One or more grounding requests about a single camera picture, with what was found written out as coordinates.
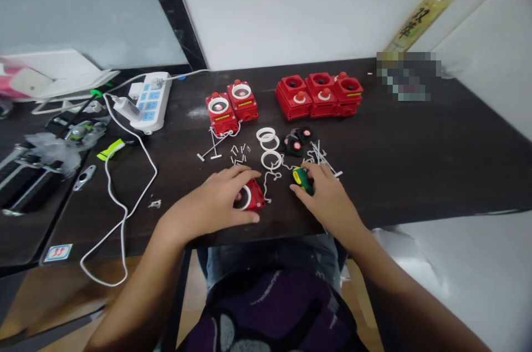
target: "dark wooden table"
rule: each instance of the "dark wooden table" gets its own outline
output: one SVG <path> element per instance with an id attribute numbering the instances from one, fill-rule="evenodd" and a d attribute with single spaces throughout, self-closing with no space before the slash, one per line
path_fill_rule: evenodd
<path id="1" fill-rule="evenodd" d="M 52 116 L 32 115 L 35 104 L 15 104 L 12 115 L 0 121 L 0 160 L 24 135 L 44 132 L 44 125 Z M 61 184 L 38 212 L 14 217 L 0 212 L 0 267 L 18 267 L 36 263 L 48 240 L 59 210 L 70 190 L 70 180 Z"/>
<path id="2" fill-rule="evenodd" d="M 328 161 L 344 172 L 340 179 L 369 228 L 532 207 L 528 140 L 456 80 L 435 79 L 429 85 L 432 101 L 394 101 L 378 78 L 366 75 L 374 65 L 374 59 L 348 60 L 204 73 L 174 81 L 164 128 L 147 142 L 159 175 L 127 222 L 127 254 L 144 251 L 158 219 L 177 199 L 212 172 L 231 165 L 233 144 L 248 144 L 252 149 L 247 153 L 248 165 L 264 174 L 263 150 L 255 132 L 265 126 L 275 128 L 279 135 L 297 126 L 311 126 Z M 286 121 L 274 96 L 280 78 L 343 70 L 362 79 L 365 89 L 356 116 Z M 221 159 L 200 162 L 196 154 L 212 146 L 205 97 L 225 90 L 234 79 L 249 82 L 259 119 L 244 123 L 237 137 L 220 144 Z M 115 140 L 106 137 L 100 149 Z M 301 159 L 289 157 L 287 163 L 299 164 Z M 79 260 L 123 215 L 107 194 L 104 165 L 94 152 L 85 166 L 90 164 L 98 165 L 95 176 L 82 192 L 70 196 L 48 242 L 48 247 L 72 243 L 68 261 Z M 132 207 L 152 176 L 144 152 L 128 147 L 113 158 L 110 168 L 116 195 Z M 321 226 L 288 189 L 289 171 L 282 168 L 282 173 L 277 182 L 268 178 L 268 197 L 273 202 L 259 211 L 259 224 L 208 234 L 189 246 L 321 232 Z M 161 208 L 148 208 L 156 200 L 162 201 Z M 92 259 L 119 255 L 117 231 Z"/>

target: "jeans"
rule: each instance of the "jeans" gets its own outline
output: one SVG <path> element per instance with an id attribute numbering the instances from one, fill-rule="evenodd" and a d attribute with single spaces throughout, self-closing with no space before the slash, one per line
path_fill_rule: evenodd
<path id="1" fill-rule="evenodd" d="M 223 278 L 263 267 L 310 272 L 341 294 L 340 266 L 344 266 L 346 253 L 342 248 L 339 261 L 339 250 L 334 237 L 329 234 L 317 234 L 211 247 L 208 252 L 205 249 L 198 250 L 198 258 L 207 278 L 207 295 Z"/>

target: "red electrical box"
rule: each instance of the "red electrical box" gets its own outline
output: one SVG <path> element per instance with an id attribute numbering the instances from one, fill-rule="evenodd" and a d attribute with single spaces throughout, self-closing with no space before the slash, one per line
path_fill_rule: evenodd
<path id="1" fill-rule="evenodd" d="M 211 125 L 218 137 L 230 130 L 238 131 L 238 120 L 234 116 L 227 93 L 213 93 L 212 96 L 205 99 L 205 102 L 211 118 Z"/>
<path id="2" fill-rule="evenodd" d="M 257 102 L 247 82 L 236 79 L 232 85 L 227 86 L 227 94 L 238 120 L 247 122 L 259 118 Z"/>
<path id="3" fill-rule="evenodd" d="M 265 205 L 264 195 L 255 179 L 251 179 L 241 188 L 233 202 L 233 208 L 239 211 L 256 211 Z"/>
<path id="4" fill-rule="evenodd" d="M 345 72 L 341 72 L 334 79 L 332 90 L 337 99 L 334 116 L 355 115 L 364 92 L 359 81 L 356 78 L 348 78 Z"/>
<path id="5" fill-rule="evenodd" d="M 312 97 L 310 117 L 334 116 L 337 102 L 332 91 L 334 79 L 328 73 L 310 74 L 305 83 Z"/>
<path id="6" fill-rule="evenodd" d="M 275 89 L 275 96 L 288 120 L 309 115 L 312 100 L 299 75 L 281 79 Z"/>

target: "hand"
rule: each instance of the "hand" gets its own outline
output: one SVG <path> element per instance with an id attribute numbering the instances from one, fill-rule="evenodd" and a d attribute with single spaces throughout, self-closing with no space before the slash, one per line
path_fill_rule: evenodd
<path id="1" fill-rule="evenodd" d="M 308 176 L 314 179 L 314 195 L 307 194 L 295 184 L 290 185 L 290 189 L 316 219 L 346 248 L 356 238 L 367 236 L 367 228 L 331 170 L 310 162 L 304 162 L 301 167 L 307 169 Z"/>
<path id="2" fill-rule="evenodd" d="M 248 181 L 257 177 L 260 177 L 259 172 L 242 165 L 212 174 L 163 215 L 159 221 L 165 228 L 163 233 L 187 243 L 226 227 L 257 223 L 259 215 L 256 212 L 233 209 L 238 192 Z"/>

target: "white ring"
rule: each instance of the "white ring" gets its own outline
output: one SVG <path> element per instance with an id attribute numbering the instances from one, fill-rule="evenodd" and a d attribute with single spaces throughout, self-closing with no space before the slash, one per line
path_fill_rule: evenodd
<path id="1" fill-rule="evenodd" d="M 244 185 L 243 189 L 246 190 L 248 193 L 248 202 L 246 202 L 242 208 L 233 208 L 234 210 L 243 211 L 249 206 L 249 203 L 251 202 L 251 191 L 249 190 L 249 187 Z"/>
<path id="2" fill-rule="evenodd" d="M 325 98 L 321 96 L 321 91 L 318 93 L 318 97 L 320 100 L 327 101 L 331 99 L 331 93 L 329 93 L 329 97 Z"/>
<path id="3" fill-rule="evenodd" d="M 266 164 L 264 163 L 264 157 L 267 155 L 275 155 L 278 158 L 278 161 L 272 164 L 271 166 L 266 166 Z M 283 158 L 281 157 L 281 154 L 274 150 L 267 150 L 262 154 L 262 157 L 260 157 L 260 163 L 262 164 L 262 166 L 264 166 L 266 169 L 270 171 L 277 169 L 279 166 L 281 166 L 282 162 L 283 162 Z"/>
<path id="4" fill-rule="evenodd" d="M 273 139 L 275 140 L 275 147 L 273 147 L 272 149 L 267 149 L 266 147 L 264 147 L 263 142 L 262 141 L 260 142 L 260 146 L 262 147 L 262 149 L 264 151 L 274 151 L 274 150 L 277 149 L 277 147 L 279 147 L 279 138 L 277 136 L 273 136 Z"/>
<path id="5" fill-rule="evenodd" d="M 298 96 L 297 94 L 294 96 L 294 102 L 295 103 L 302 104 L 302 103 L 304 103 L 306 101 L 306 97 L 305 96 L 303 96 L 303 100 L 298 100 L 296 98 L 297 96 Z"/>
<path id="6" fill-rule="evenodd" d="M 238 90 L 245 90 L 247 93 L 246 93 L 245 96 L 240 97 L 240 96 L 237 96 L 234 93 L 235 91 L 238 91 Z M 251 95 L 251 88 L 248 85 L 245 85 L 243 83 L 240 83 L 240 84 L 237 84 L 237 85 L 233 85 L 233 89 L 231 90 L 231 94 L 237 100 L 245 100 L 246 98 L 249 98 L 249 96 Z"/>
<path id="7" fill-rule="evenodd" d="M 216 105 L 216 103 L 225 103 L 226 107 L 221 111 L 214 111 L 212 108 Z M 207 104 L 207 108 L 209 108 L 209 111 L 213 114 L 223 114 L 229 109 L 229 101 L 227 101 L 227 99 L 225 99 L 224 97 L 215 97 L 211 101 L 209 101 L 209 104 Z"/>
<path id="8" fill-rule="evenodd" d="M 267 133 L 266 136 L 260 136 L 262 133 Z M 272 141 L 275 137 L 275 129 L 273 127 L 263 127 L 262 129 L 257 130 L 257 140 L 259 141 Z"/>

